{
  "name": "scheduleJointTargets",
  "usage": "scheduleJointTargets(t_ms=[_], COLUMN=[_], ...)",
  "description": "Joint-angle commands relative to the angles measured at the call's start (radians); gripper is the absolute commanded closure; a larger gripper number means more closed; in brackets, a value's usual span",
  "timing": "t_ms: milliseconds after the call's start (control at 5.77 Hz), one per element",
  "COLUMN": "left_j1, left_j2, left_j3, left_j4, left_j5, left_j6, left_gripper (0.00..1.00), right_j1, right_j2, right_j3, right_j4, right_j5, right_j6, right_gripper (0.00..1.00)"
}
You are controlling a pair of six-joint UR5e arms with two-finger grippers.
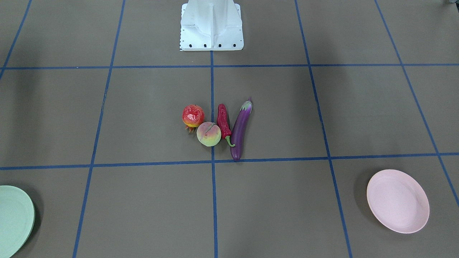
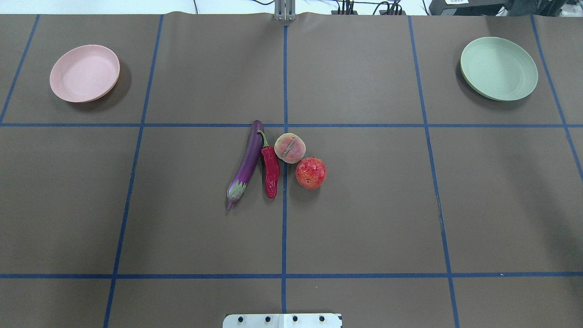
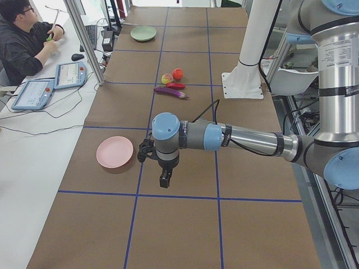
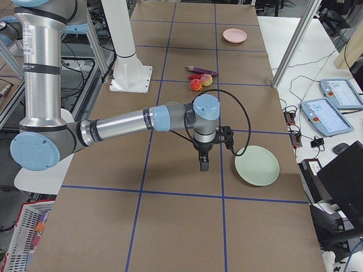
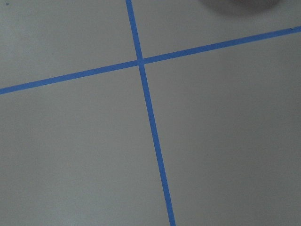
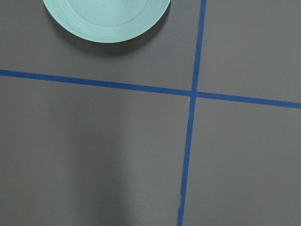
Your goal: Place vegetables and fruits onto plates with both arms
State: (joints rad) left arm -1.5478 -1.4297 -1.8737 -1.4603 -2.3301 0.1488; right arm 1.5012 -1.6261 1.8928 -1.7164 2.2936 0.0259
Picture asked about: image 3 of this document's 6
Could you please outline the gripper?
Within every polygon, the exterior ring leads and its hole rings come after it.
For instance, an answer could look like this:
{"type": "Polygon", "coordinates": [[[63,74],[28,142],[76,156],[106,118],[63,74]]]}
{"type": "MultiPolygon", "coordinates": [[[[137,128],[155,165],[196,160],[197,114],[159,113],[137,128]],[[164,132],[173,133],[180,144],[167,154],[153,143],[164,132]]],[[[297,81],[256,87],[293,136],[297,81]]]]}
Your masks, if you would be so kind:
{"type": "Polygon", "coordinates": [[[160,187],[169,187],[172,172],[171,170],[174,169],[179,163],[179,159],[173,159],[173,160],[158,160],[158,164],[163,169],[162,173],[159,177],[159,183],[160,187]]]}

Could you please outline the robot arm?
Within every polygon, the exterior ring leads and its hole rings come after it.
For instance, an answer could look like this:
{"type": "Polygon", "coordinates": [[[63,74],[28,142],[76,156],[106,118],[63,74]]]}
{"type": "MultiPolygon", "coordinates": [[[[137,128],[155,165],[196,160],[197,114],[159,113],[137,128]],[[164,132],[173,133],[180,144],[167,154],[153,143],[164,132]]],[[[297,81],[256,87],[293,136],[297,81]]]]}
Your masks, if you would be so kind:
{"type": "Polygon", "coordinates": [[[358,188],[358,2],[292,1],[290,7],[290,40],[317,44],[319,133],[286,136],[160,113],[152,121],[152,134],[161,187],[169,187],[180,149],[240,147],[304,166],[339,188],[358,188]]]}

